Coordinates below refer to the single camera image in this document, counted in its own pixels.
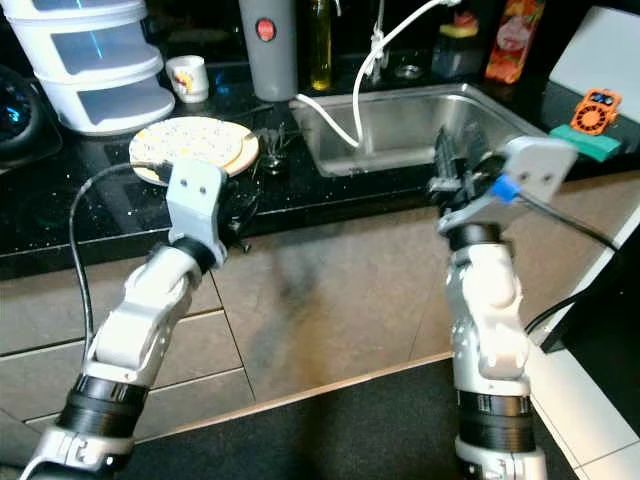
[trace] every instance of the black granite countertop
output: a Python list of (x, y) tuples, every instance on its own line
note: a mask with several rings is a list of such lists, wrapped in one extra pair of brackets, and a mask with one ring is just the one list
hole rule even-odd
[[(210, 98), (202, 104), (178, 104), (173, 116), (217, 117), (252, 130), (277, 129), (280, 124), (289, 132), (297, 130), (286, 103), (245, 114), (264, 105), (252, 93), (246, 65), (214, 66), (209, 74), (215, 85)], [(350, 92), (352, 78), (351, 74), (341, 75), (328, 93)], [(433, 83), (442, 82), (427, 78), (384, 83), (378, 88)], [(486, 82), (476, 86), (545, 131), (568, 123), (580, 100), (536, 76), (525, 76), (515, 86)], [(604, 164), (580, 161), (570, 179), (637, 168), (638, 125), (624, 118), (617, 124), (617, 135), (627, 153)], [(105, 167), (128, 161), (133, 133), (100, 138), (62, 133), (64, 147), (58, 154), (0, 175), (0, 279), (69, 268), (67, 216), (77, 189)], [(239, 189), (234, 201), (238, 205), (260, 193), (258, 214), (245, 235), (426, 205), (428, 165), (329, 178), (320, 175), (301, 136), (293, 139), (287, 154), (287, 168), (279, 175), (270, 175), (257, 162), (236, 177)], [(96, 184), (77, 216), (85, 262), (144, 255), (155, 243), (165, 241), (169, 216), (164, 194), (165, 189), (146, 184), (133, 174), (116, 175)]]

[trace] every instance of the sink basin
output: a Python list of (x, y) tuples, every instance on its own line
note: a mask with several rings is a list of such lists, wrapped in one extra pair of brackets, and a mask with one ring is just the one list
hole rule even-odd
[[(347, 132), (355, 135), (351, 95), (315, 98)], [(289, 104), (313, 160), (325, 177), (433, 162), (434, 145), (443, 125), (460, 146), (465, 128), (477, 123), (490, 150), (521, 135), (544, 133), (468, 84), (371, 92), (360, 96), (362, 145), (353, 149), (311, 107)]]

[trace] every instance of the kitchen cabinet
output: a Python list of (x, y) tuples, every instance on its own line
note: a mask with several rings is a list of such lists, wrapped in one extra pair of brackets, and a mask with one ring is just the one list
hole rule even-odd
[[(635, 172), (566, 184), (558, 208), (614, 235), (640, 204)], [(214, 279), (256, 399), (448, 352), (448, 251), (435, 209), (266, 235)], [(565, 297), (601, 247), (529, 212), (506, 232), (523, 323)]]
[[(122, 300), (129, 274), (143, 263), (144, 258), (133, 258), (87, 268), (96, 328)], [(219, 308), (211, 276), (205, 275), (189, 312)], [(0, 325), (0, 356), (82, 338), (82, 303), (75, 272), (63, 270), (0, 282)]]
[[(64, 406), (79, 373), (82, 342), (0, 358), (0, 408), (20, 420), (50, 415)], [(178, 322), (154, 388), (241, 368), (222, 311)]]
[(38, 444), (38, 431), (0, 410), (0, 433), (0, 463), (26, 464)]

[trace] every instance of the plastic storage container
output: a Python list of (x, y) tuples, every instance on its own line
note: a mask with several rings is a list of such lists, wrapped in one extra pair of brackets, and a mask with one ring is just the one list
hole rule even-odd
[(104, 135), (134, 130), (171, 113), (175, 99), (158, 85), (155, 73), (134, 83), (101, 89), (95, 84), (43, 79), (40, 83), (62, 125), (85, 134)]
[(163, 61), (148, 45), (143, 0), (0, 0), (58, 119), (105, 135), (167, 116), (175, 104), (155, 75)]
[(135, 15), (113, 22), (58, 24), (17, 21), (13, 30), (35, 72), (64, 82), (110, 80), (148, 70), (162, 57), (145, 43)]
[(140, 0), (0, 0), (7, 20), (86, 20), (90, 17), (130, 15), (146, 10)]

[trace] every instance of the mug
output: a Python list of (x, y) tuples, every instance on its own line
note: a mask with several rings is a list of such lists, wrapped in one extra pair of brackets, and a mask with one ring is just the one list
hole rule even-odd
[(204, 58), (197, 55), (171, 58), (167, 60), (166, 71), (173, 91), (183, 102), (204, 102), (209, 96)]

